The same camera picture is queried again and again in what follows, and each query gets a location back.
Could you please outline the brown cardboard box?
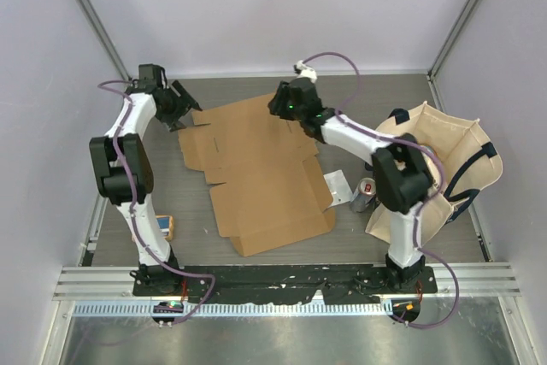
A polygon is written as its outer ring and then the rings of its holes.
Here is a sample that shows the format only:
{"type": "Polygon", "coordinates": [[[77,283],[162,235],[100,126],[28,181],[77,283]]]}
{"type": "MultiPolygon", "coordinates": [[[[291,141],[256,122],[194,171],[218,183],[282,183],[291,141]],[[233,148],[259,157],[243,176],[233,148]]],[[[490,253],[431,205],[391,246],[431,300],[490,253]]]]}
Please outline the brown cardboard box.
{"type": "Polygon", "coordinates": [[[241,256],[329,233],[336,220],[315,140],[271,115],[271,99],[195,111],[179,131],[185,165],[210,186],[218,232],[241,256]]]}

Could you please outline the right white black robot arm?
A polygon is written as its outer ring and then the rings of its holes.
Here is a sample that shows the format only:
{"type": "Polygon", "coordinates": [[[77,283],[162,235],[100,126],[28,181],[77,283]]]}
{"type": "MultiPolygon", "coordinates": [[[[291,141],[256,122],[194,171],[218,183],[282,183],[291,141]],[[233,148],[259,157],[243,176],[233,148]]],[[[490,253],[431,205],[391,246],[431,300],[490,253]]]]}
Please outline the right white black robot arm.
{"type": "Polygon", "coordinates": [[[397,137],[375,132],[325,107],[314,81],[305,77],[280,82],[268,110],[282,120],[298,122],[307,136],[339,147],[373,168],[376,199],[390,216],[385,279],[393,291],[407,291],[425,267],[421,209],[434,182],[415,138],[408,133],[397,137]]]}

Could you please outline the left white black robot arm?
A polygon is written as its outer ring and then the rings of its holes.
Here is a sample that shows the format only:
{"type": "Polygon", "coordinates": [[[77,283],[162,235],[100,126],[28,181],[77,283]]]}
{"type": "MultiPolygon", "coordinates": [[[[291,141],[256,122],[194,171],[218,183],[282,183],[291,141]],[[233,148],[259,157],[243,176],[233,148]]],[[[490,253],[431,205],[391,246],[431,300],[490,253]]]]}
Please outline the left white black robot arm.
{"type": "Polygon", "coordinates": [[[89,143],[91,163],[101,197],[124,217],[138,249],[138,267],[131,271],[136,296],[171,296],[183,285],[179,264],[162,233],[152,202],[154,174],[143,137],[152,120],[170,132],[185,129],[181,119],[200,108],[178,80],[168,81],[165,69],[142,64],[138,77],[118,91],[123,99],[113,126],[89,143]]]}

